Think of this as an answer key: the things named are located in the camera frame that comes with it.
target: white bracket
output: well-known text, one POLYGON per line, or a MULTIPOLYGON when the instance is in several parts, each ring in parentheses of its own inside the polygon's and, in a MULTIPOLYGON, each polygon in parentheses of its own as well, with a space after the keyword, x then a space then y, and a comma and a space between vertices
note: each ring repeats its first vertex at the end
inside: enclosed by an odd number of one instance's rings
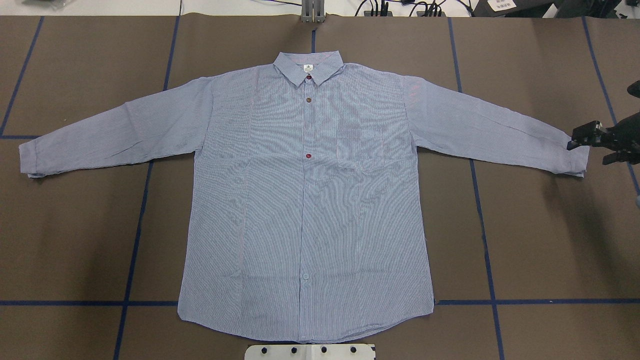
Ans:
POLYGON ((375 360, 373 344, 252 345, 244 360, 375 360))
POLYGON ((302 0, 302 22, 324 22, 324 0, 302 0))

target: button placket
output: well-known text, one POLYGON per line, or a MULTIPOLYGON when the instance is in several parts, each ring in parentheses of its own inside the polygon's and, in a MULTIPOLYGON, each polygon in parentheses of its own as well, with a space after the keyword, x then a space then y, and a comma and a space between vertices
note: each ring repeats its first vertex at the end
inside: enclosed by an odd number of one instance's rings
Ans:
POLYGON ((307 191, 307 177, 309 170, 313 166, 312 161, 314 157, 314 139, 313 139, 313 126, 315 122, 314 118, 314 106, 315 106, 315 86, 310 76, 304 80, 303 84, 303 127, 302 127, 302 172, 303 172, 303 195, 302 195, 302 231, 300 240, 300 300, 299 300, 299 331, 301 338, 305 338, 308 335, 308 327, 310 326, 310 308, 309 304, 312 303, 312 284, 313 274, 310 270, 310 259, 313 254, 310 253, 310 230, 307 224, 307 217, 310 216, 311 211, 308 210, 312 205, 309 203, 309 197, 306 196, 307 191))

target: brown table surface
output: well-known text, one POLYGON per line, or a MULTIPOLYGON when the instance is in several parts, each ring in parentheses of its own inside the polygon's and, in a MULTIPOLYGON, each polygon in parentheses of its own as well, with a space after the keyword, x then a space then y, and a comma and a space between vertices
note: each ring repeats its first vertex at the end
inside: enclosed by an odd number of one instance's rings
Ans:
MULTIPOLYGON (((280 51, 339 50, 567 133, 640 108, 638 20, 0 17, 0 33, 1 359, 240 360, 259 343, 176 314, 193 155, 34 180, 17 149, 38 135, 280 51)), ((355 342, 378 360, 640 359, 638 190, 604 154, 577 179, 420 151, 435 312, 355 342)))

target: long-sleeve button-up shirt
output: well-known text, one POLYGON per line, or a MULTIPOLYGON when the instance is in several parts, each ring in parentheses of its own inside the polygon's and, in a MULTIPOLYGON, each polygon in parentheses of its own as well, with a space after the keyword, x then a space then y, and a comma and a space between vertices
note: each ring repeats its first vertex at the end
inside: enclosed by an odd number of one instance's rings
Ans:
POLYGON ((338 52, 193 80, 20 146, 42 177, 195 152, 178 313, 338 342, 433 311, 416 146, 583 176, 562 131, 338 52))

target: robotic arm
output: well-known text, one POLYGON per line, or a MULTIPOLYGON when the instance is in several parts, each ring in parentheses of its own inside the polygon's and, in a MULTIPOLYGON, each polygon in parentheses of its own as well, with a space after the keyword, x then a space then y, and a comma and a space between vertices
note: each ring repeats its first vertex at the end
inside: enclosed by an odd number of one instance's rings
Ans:
MULTIPOLYGON (((640 98, 640 81, 631 84, 627 92, 640 98)), ((640 163, 640 112, 619 121, 613 127, 604 127, 597 120, 576 127, 566 149, 573 150, 580 146, 613 150, 614 153, 602 158, 603 165, 615 162, 629 162, 632 165, 640 163)), ((636 204, 640 208, 640 196, 636 199, 636 204)))

